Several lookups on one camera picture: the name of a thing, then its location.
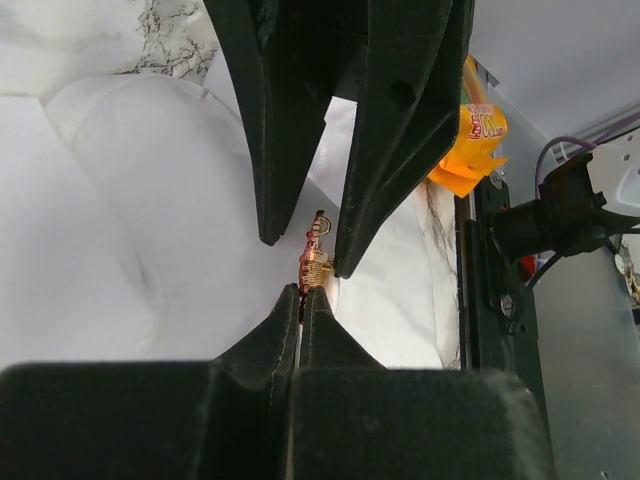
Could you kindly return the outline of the white shirt garment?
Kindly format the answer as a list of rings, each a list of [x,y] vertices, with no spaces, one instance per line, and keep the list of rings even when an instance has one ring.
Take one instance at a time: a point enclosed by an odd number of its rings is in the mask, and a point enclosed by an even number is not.
[[[258,237],[222,56],[203,85],[85,78],[1,98],[1,362],[212,359],[298,276],[317,211],[339,216],[354,105],[334,101],[285,234]]]

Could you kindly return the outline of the red gold brooch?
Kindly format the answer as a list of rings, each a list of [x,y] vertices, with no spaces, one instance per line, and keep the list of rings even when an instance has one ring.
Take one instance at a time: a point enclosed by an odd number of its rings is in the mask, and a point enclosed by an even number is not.
[[[330,285],[334,272],[333,261],[323,249],[322,239],[331,232],[332,224],[324,210],[317,210],[305,234],[303,252],[299,257],[298,293],[303,306],[312,289]]]

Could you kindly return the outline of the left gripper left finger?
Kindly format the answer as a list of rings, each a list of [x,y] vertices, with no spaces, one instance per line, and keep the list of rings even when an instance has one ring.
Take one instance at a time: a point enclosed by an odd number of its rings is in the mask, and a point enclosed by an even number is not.
[[[5,479],[281,479],[299,297],[207,361],[28,363],[1,374]]]

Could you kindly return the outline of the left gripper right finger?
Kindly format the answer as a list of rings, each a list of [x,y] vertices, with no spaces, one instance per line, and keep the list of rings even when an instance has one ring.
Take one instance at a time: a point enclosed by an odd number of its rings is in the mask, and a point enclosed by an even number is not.
[[[329,313],[285,288],[265,320],[278,341],[268,375],[263,479],[551,479],[536,400],[500,370],[382,367]]]

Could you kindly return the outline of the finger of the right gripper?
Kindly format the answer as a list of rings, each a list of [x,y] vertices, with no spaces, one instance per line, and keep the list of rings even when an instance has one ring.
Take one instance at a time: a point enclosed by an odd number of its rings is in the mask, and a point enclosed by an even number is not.
[[[285,233],[322,142],[321,165],[344,178],[345,137],[327,133],[340,73],[336,44],[347,1],[208,1],[249,147],[260,240]]]
[[[355,272],[382,224],[453,146],[471,1],[371,1],[334,250]]]

